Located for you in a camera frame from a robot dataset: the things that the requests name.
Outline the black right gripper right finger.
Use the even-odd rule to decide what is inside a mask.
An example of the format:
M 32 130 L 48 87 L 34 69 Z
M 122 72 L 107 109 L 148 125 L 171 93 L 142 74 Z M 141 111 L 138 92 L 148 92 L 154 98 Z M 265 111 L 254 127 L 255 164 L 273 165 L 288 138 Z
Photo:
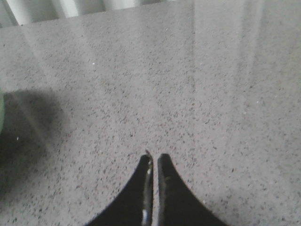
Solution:
M 225 226 L 186 186 L 170 155 L 158 159 L 159 226 Z

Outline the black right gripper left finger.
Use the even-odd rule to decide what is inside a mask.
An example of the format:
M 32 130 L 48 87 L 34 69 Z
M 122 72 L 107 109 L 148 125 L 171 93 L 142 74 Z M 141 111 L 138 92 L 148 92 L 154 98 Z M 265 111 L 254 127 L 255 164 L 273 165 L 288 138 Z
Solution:
M 141 156 L 125 187 L 88 226 L 150 226 L 153 211 L 153 159 Z

